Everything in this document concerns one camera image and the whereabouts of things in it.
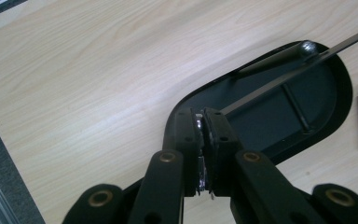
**wooden table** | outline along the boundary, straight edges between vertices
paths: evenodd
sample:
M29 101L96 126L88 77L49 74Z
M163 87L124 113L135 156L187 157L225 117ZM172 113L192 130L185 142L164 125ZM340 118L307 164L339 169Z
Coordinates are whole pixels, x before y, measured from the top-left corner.
M283 44L334 46L358 1L36 1L0 14L0 135L47 223L99 183L126 188L191 91ZM358 44L339 54L358 95ZM358 110L279 169L300 189L358 193ZM185 223L233 223L229 199L186 199Z

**black plastic part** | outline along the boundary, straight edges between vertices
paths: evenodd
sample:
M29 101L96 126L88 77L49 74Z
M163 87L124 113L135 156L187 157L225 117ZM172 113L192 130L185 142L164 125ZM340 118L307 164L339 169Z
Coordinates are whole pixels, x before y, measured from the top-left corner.
M122 190L113 185L97 185L86 190L65 217L63 224L123 223Z
M183 109L175 117L174 149L184 156L185 196L196 194L199 182L198 157L202 139L197 128L196 115L191 108Z
M170 138L174 136L177 111L187 107L194 111L204 107L220 110L297 69L303 63L301 60L241 79L234 78L240 70L298 43L275 49L191 92L170 114L163 148L170 145ZM328 49L315 44L319 52ZM284 88L275 88L227 115L244 148L261 151L277 164L325 139L342 124L351 108L351 80L338 56L328 57L324 63L313 65L304 74L284 83L290 89L290 97Z
M183 167L179 151L167 149L153 155L128 223L182 223Z
M127 223L130 217L133 204L135 203L136 196L138 195L139 188L141 187L143 181L144 179L142 178L123 190L123 210L125 213L125 223Z
M230 209L237 224L259 224L255 210L246 198L239 184L233 185L230 197Z
M242 190L260 223L325 223L265 155L241 150L235 159Z
M316 186L311 201L329 223L358 223L358 195L334 184Z
M237 135L220 111L205 108L203 111L205 132L209 142L205 143L205 164L210 190L215 196L229 196L234 175L235 153L242 149Z

